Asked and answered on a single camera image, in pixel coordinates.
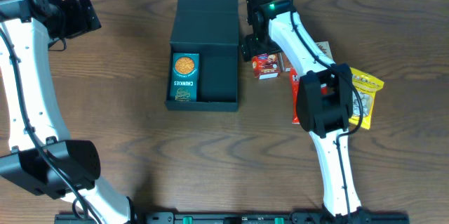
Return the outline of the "red Hello Panda box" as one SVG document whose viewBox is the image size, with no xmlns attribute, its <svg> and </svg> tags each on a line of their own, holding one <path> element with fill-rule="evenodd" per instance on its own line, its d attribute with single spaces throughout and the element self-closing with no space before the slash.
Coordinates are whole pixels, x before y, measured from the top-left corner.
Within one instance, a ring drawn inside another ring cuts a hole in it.
<svg viewBox="0 0 449 224">
<path fill-rule="evenodd" d="M 276 78 L 281 71 L 277 53 L 254 56 L 251 62 L 255 78 L 259 80 Z"/>
</svg>

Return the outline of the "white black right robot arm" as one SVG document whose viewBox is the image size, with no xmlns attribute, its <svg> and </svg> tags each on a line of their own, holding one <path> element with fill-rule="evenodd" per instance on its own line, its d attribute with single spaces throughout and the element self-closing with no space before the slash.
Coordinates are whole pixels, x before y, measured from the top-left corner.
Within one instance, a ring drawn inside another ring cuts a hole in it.
<svg viewBox="0 0 449 224">
<path fill-rule="evenodd" d="M 283 52 L 299 80 L 296 112 L 311 136 L 323 178 L 325 210 L 334 218 L 351 220 L 361 207 L 352 180 L 349 119 L 358 95 L 346 64 L 336 64 L 311 38 L 292 0 L 246 0 L 252 34 L 241 42 L 243 59 Z"/>
</svg>

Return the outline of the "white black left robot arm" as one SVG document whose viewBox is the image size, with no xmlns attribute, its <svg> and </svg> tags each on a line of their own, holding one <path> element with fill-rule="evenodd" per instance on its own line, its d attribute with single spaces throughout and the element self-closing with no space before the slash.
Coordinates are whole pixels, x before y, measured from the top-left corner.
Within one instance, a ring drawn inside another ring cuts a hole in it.
<svg viewBox="0 0 449 224">
<path fill-rule="evenodd" d="M 94 144 L 70 136 L 51 76 L 54 45 L 100 26 L 91 0 L 1 0 L 1 74 L 10 120 L 1 176 L 33 195 L 69 202 L 78 223 L 134 223 L 132 201 L 100 175 Z"/>
</svg>

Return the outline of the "brown Pocky box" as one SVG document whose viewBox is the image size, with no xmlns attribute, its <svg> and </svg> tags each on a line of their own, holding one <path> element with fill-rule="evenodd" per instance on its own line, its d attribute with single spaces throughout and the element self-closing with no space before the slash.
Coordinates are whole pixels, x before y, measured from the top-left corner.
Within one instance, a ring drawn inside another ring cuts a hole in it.
<svg viewBox="0 0 449 224">
<path fill-rule="evenodd" d="M 333 59 L 331 49 L 330 49 L 329 43 L 327 41 L 316 42 L 316 45 L 323 52 L 323 54 L 325 56 L 327 56 L 330 59 Z M 293 69 L 293 65 L 289 61 L 287 55 L 284 52 L 281 52 L 280 55 L 281 55 L 281 59 L 279 60 L 279 62 L 280 62 L 282 71 L 283 72 L 291 71 Z"/>
</svg>

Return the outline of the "teal Chunkies cookie box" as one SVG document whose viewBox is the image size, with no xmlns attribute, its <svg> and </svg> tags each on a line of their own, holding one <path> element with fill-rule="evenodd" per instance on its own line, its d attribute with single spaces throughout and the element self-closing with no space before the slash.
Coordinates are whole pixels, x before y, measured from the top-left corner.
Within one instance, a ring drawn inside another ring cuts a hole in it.
<svg viewBox="0 0 449 224">
<path fill-rule="evenodd" d="M 199 54 L 174 53 L 170 81 L 170 99 L 196 102 L 199 80 Z"/>
</svg>

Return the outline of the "dark green gift box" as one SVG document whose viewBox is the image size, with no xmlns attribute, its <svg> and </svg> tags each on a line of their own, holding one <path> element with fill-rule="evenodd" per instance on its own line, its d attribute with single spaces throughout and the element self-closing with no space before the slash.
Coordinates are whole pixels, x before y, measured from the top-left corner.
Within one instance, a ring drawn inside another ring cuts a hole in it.
<svg viewBox="0 0 449 224">
<path fill-rule="evenodd" d="M 169 44 L 168 110 L 238 110 L 239 0 L 177 0 Z M 196 100 L 181 102 L 170 95 L 175 53 L 199 54 Z"/>
</svg>

